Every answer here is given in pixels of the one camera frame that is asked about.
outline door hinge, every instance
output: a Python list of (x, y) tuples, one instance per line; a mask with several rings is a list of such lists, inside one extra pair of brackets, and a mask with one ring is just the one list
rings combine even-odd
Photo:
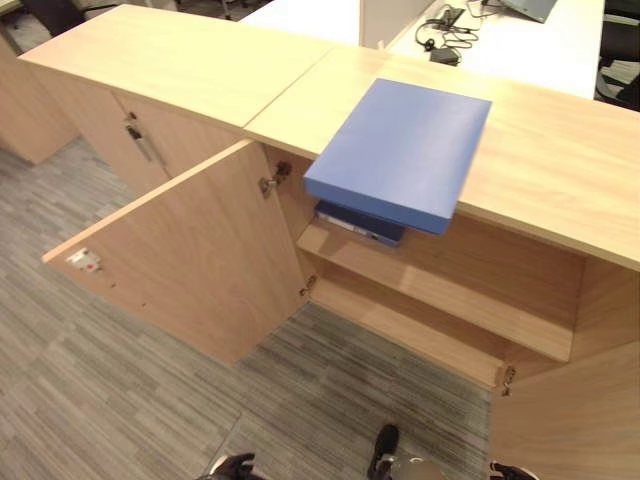
[(318, 277), (315, 275), (311, 275), (307, 280), (307, 283), (305, 284), (305, 286), (298, 291), (300, 296), (304, 297), (307, 293), (309, 293), (317, 281), (318, 281)]
[(274, 188), (280, 185), (291, 173), (291, 164), (289, 162), (278, 162), (276, 165), (276, 173), (273, 178), (262, 177), (258, 180), (258, 187), (264, 198), (269, 198)]
[(516, 376), (516, 369), (513, 365), (507, 365), (502, 377), (502, 396), (508, 397), (511, 395), (511, 384)]

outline blue box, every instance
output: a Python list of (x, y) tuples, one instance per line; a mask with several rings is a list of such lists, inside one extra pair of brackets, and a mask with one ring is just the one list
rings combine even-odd
[(377, 79), (304, 176), (317, 198), (443, 234), (491, 102)]

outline power adapter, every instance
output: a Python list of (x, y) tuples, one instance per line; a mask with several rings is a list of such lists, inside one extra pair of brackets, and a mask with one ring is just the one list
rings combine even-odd
[(455, 25), (455, 23), (458, 21), (458, 19), (462, 16), (464, 12), (465, 12), (464, 8), (453, 8), (453, 7), (447, 8), (447, 10), (445, 10), (444, 13), (442, 14), (442, 18), (440, 19), (441, 23), (435, 24), (433, 28), (435, 28), (436, 30), (443, 30), (445, 32), (448, 32), (449, 30), (451, 30), (451, 27)]
[(434, 48), (431, 50), (430, 60), (455, 67), (460, 62), (460, 56), (451, 47)]

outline metal handle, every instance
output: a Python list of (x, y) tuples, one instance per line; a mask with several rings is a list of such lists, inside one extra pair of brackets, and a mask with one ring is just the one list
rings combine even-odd
[(156, 162), (159, 164), (165, 173), (171, 178), (172, 175), (170, 175), (167, 170), (167, 163), (164, 161), (164, 158), (162, 158), (160, 153), (158, 153), (155, 146), (140, 131), (136, 122), (136, 116), (133, 113), (129, 114), (125, 119), (125, 122), (124, 128), (127, 130), (127, 133), (142, 156), (146, 158), (148, 162)]

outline chair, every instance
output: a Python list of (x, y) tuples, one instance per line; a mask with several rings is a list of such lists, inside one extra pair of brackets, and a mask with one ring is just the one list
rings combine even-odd
[[(177, 5), (181, 5), (182, 4), (182, 0), (175, 0)], [(231, 12), (229, 11), (229, 4), (234, 2), (235, 0), (217, 0), (222, 4), (222, 10), (224, 11), (224, 18), (226, 18), (227, 20), (231, 20)], [(259, 5), (261, 5), (262, 3), (268, 3), (271, 0), (257, 0), (256, 2), (253, 3), (253, 9), (257, 9)], [(242, 6), (242, 8), (249, 8), (249, 4), (247, 2), (247, 0), (240, 0), (240, 5)]]
[(604, 13), (640, 20), (640, 0), (606, 0)]
[(22, 4), (49, 30), (52, 37), (84, 23), (87, 20), (85, 14), (89, 11), (117, 6), (109, 4), (80, 9), (72, 0), (22, 0)]
[[(615, 60), (640, 62), (640, 25), (628, 25), (605, 20), (602, 25), (600, 62), (596, 79), (596, 92), (601, 100), (619, 107), (640, 111), (639, 77), (629, 84), (620, 82), (602, 73), (602, 68), (610, 67)], [(623, 87), (616, 95), (609, 85)]]

